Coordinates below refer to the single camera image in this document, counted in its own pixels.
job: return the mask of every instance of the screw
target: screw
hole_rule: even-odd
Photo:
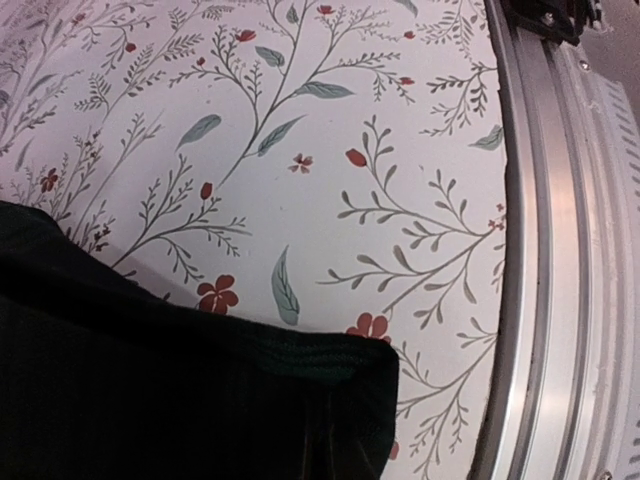
[[[553,26],[553,24],[556,23],[556,19],[554,18],[553,13],[545,13],[542,17],[542,23],[544,23],[547,27]]]

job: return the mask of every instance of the dark green fabric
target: dark green fabric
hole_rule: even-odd
[[[0,478],[379,478],[385,342],[176,307],[0,202]]]

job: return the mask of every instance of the floral pattern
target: floral pattern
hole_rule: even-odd
[[[0,24],[1,199],[171,302],[391,343],[384,478],[466,478],[507,228],[481,0],[29,0]]]

